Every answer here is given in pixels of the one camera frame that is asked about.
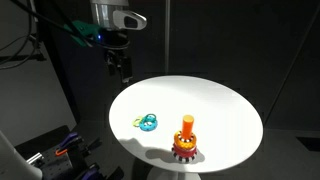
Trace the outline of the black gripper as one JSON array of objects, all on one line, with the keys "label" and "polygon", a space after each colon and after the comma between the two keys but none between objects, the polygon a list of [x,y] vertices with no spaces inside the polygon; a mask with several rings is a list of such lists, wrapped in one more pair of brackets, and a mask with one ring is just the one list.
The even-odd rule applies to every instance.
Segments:
[{"label": "black gripper", "polygon": [[126,32],[102,29],[99,35],[101,42],[107,46],[104,55],[109,75],[112,76],[119,72],[122,82],[128,83],[133,73],[131,58],[125,54],[125,50],[129,46]]}]

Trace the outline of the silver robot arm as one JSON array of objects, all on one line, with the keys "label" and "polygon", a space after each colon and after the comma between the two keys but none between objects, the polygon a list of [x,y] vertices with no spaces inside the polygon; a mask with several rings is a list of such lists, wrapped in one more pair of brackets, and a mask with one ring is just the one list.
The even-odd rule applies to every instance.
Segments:
[{"label": "silver robot arm", "polygon": [[132,78],[131,58],[124,54],[130,41],[128,30],[142,30],[147,18],[129,9],[129,0],[90,0],[93,23],[100,27],[97,39],[107,46],[105,62],[109,74],[116,71],[120,82],[125,84]]}]

